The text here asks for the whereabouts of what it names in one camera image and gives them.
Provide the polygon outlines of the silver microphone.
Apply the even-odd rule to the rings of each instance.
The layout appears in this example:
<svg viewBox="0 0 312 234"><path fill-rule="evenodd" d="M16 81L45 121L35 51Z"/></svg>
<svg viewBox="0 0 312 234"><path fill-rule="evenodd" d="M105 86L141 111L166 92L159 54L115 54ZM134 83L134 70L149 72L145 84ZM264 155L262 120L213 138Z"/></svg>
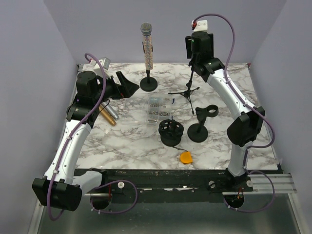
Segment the silver microphone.
<svg viewBox="0 0 312 234"><path fill-rule="evenodd" d="M101 104L102 108L104 108L113 118L114 120L119 120L119 115L117 112L113 109L109 101L103 102Z"/></svg>

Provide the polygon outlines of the gold microphone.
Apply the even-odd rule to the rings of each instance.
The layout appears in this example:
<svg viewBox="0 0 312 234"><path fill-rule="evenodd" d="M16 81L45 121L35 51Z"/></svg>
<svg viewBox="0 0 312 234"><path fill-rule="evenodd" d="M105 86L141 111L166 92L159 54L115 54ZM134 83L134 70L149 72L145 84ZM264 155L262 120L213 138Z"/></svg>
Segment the gold microphone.
<svg viewBox="0 0 312 234"><path fill-rule="evenodd" d="M112 126L116 125L116 121L113 116L102 106L99 106L99 113L104 117L104 119Z"/></svg>

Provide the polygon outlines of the black tripod shock mount stand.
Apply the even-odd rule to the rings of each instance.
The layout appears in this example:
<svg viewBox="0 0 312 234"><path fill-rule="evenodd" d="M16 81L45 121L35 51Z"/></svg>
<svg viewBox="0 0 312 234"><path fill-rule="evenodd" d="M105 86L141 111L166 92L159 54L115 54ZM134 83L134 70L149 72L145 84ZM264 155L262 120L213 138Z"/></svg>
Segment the black tripod shock mount stand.
<svg viewBox="0 0 312 234"><path fill-rule="evenodd" d="M192 104L192 101L191 101L191 94L198 90L200 87L197 87L197 88L194 88L194 89L191 89L192 87L192 84L193 84L193 76L194 76L194 71L195 71L195 64L197 63L197 59L198 59L198 55L192 55L192 58L189 62L189 66L191 68L191 75L190 75L190 79L189 81L187 82L186 86L187 86L187 90L186 91L183 91L183 92L169 92L168 94L169 95L182 95L184 98L187 99L187 101L190 103L191 105L191 111L192 111L192 114L194 115L195 112L194 112L194 109L193 109L193 104Z"/></svg>

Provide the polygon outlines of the shock mount round base stand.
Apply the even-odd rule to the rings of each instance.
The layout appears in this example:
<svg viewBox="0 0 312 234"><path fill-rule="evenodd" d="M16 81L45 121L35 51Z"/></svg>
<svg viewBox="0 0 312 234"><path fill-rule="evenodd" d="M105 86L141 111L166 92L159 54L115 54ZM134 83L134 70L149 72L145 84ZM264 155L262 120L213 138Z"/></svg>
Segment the shock mount round base stand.
<svg viewBox="0 0 312 234"><path fill-rule="evenodd" d="M164 145L174 147L181 142L184 127L174 119L166 119L160 122L158 132L160 134L160 140Z"/></svg>

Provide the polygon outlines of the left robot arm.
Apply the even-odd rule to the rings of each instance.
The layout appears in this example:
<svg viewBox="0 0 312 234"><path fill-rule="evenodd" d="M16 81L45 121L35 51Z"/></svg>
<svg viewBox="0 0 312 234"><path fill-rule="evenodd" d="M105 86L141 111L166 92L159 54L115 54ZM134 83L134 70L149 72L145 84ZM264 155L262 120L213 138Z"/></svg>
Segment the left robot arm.
<svg viewBox="0 0 312 234"><path fill-rule="evenodd" d="M64 134L57 153L42 178L35 178L32 189L38 200L48 209L75 211L81 198L90 190L104 192L108 180L102 172L91 169L75 176L75 166L84 142L99 115L99 105L109 99L130 98L139 85L129 81L122 72L116 73L119 84L113 77L107 79L93 71L78 73L77 94L66 113Z"/></svg>

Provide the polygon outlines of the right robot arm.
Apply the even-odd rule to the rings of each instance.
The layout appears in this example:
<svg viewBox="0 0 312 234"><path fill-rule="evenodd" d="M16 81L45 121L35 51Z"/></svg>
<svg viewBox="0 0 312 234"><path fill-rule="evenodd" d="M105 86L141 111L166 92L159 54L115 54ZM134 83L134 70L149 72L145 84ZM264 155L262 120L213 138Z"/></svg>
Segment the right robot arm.
<svg viewBox="0 0 312 234"><path fill-rule="evenodd" d="M240 177L246 174L247 150L261 131L265 110L244 97L230 80L225 65L214 57L213 34L193 32L185 38L185 44L191 70L219 94L232 114L234 121L227 129L227 136L232 143L227 168L230 176L225 177L224 185L228 190L235 191L242 185Z"/></svg>

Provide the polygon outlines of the round base stand, glitter mic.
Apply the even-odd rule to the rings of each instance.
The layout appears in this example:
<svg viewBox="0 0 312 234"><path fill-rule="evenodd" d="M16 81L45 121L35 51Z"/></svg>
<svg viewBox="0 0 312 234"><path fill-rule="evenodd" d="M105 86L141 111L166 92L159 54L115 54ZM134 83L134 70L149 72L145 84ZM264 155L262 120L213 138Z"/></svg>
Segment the round base stand, glitter mic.
<svg viewBox="0 0 312 234"><path fill-rule="evenodd" d="M148 71L146 69L145 69L145 71L146 71L146 77L144 77L140 81L140 87L145 92L154 91L158 86L158 82L154 77L151 77L151 75L150 75L151 71Z"/></svg>

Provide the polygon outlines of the glitter microphone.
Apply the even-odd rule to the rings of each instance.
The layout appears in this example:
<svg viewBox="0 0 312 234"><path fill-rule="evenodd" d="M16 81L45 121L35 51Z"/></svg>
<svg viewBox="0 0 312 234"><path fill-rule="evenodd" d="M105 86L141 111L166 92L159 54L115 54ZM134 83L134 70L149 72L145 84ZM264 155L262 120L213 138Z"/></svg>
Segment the glitter microphone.
<svg viewBox="0 0 312 234"><path fill-rule="evenodd" d="M153 45L152 45L152 25L148 22L144 22L140 30L142 32L142 43L144 48L145 67L146 70L151 71L153 69Z"/></svg>

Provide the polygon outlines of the clear screw organizer box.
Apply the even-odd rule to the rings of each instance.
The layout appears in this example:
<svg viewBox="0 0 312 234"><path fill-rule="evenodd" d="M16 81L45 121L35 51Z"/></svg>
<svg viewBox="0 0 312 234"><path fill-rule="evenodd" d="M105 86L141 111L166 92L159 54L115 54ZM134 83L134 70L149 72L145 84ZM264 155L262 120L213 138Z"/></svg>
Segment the clear screw organizer box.
<svg viewBox="0 0 312 234"><path fill-rule="evenodd" d="M175 98L171 95L150 95L146 101L146 124L157 125L173 118Z"/></svg>

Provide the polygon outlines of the orange tape measure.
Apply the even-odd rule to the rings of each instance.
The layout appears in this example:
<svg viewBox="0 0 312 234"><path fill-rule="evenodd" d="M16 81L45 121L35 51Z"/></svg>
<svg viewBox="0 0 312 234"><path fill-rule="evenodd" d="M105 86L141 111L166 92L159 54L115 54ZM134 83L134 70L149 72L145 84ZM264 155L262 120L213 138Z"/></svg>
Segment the orange tape measure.
<svg viewBox="0 0 312 234"><path fill-rule="evenodd" d="M186 152L183 152L181 155L180 155L180 161L183 163L183 164L190 164L190 163L193 163L193 158L192 158L192 155L189 151L186 151Z"/></svg>

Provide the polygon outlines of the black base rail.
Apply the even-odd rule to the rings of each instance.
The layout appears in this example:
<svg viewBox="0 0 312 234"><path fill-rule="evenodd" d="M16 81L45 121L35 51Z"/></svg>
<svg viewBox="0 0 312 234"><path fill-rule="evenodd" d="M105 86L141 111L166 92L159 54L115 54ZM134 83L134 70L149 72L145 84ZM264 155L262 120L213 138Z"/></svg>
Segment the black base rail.
<svg viewBox="0 0 312 234"><path fill-rule="evenodd" d="M251 173L234 181L225 170L131 170L96 169L102 185L93 187L86 196L95 202L111 200L116 204L138 203L221 203L226 200L234 207L242 206L249 195L268 195L296 192L293 178L281 170Z"/></svg>

